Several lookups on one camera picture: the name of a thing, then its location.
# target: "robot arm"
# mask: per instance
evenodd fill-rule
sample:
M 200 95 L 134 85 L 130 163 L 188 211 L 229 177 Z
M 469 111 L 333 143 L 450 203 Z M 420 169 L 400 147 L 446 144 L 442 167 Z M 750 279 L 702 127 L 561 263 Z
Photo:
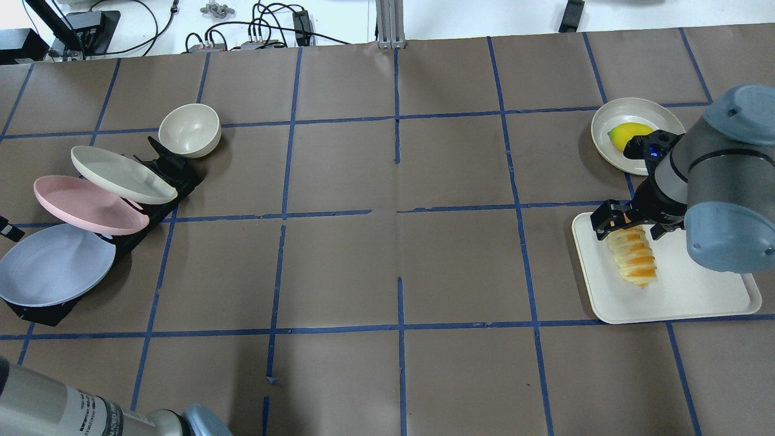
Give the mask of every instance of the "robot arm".
M 648 178 L 629 202 L 608 200 L 592 214 L 598 240 L 653 224 L 653 239 L 686 229 L 687 250 L 715 271 L 775 265 L 775 88 L 738 85 L 685 135 L 635 137 L 628 158 L 645 159 Z

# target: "lemon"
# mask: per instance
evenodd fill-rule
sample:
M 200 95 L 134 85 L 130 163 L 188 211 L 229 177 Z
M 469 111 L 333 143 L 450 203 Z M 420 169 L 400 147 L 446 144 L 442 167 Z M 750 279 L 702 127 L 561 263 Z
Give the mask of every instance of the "lemon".
M 611 143 L 614 144 L 616 150 L 624 151 L 625 145 L 632 139 L 641 135 L 648 135 L 652 133 L 654 129 L 641 123 L 624 123 L 614 127 L 613 130 L 608 132 L 608 138 L 611 139 Z

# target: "white table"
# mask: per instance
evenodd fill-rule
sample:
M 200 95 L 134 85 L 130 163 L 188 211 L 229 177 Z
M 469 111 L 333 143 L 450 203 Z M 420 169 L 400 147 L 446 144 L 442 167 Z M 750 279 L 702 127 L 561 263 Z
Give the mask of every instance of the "white table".
M 180 0 L 180 12 L 170 29 L 157 41 L 150 54 L 172 54 L 185 50 L 184 38 L 190 32 L 200 35 L 212 24 L 225 20 L 250 21 L 254 0 L 223 0 L 236 10 L 234 16 L 216 19 L 199 12 L 206 0 Z M 314 31 L 351 43 L 374 40 L 376 9 L 374 0 L 297 0 L 310 11 Z M 81 12 L 92 2 L 62 5 L 64 12 Z M 169 17 L 171 0 L 146 0 L 162 27 Z M 405 0 L 404 23 L 407 40 L 467 38 L 474 36 L 554 33 L 560 27 L 566 0 Z M 4 2 L 0 28 L 27 27 L 29 19 L 22 0 Z M 153 21 L 141 5 L 129 0 L 112 0 L 98 9 L 122 13 L 111 50 L 122 50 L 150 38 Z M 53 41 L 53 34 L 30 10 L 42 37 Z M 283 27 L 293 27 L 288 10 L 277 14 Z M 655 29 L 664 27 L 713 26 L 753 22 L 775 22 L 772 0 L 587 0 L 579 31 L 617 29 Z M 221 26 L 229 47 L 247 39 L 246 27 Z M 292 32 L 287 32 L 289 45 L 295 45 Z M 317 38 L 318 45 L 331 44 Z M 139 56 L 145 49 L 123 56 Z

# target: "pink plate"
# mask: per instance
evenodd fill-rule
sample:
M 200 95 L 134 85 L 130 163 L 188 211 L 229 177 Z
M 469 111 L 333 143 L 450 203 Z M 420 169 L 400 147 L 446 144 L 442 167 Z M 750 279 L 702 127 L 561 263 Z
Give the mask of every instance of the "pink plate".
M 35 180 L 33 189 L 40 205 L 52 215 L 90 232 L 133 234 L 150 221 L 121 197 L 89 180 L 47 175 Z

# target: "tray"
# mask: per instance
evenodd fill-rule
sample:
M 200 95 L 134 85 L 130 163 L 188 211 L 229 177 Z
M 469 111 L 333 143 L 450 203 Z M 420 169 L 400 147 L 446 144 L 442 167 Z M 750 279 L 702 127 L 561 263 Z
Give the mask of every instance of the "tray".
M 715 272 L 694 263 L 686 234 L 678 230 L 649 240 L 656 258 L 656 280 L 645 288 L 622 279 L 606 241 L 599 241 L 591 213 L 573 220 L 573 239 L 594 314 L 609 324 L 717 317 L 754 313 L 762 296 L 753 276 Z
M 70 151 L 73 165 L 87 180 L 135 202 L 164 204 L 177 191 L 139 162 L 112 151 L 79 145 Z

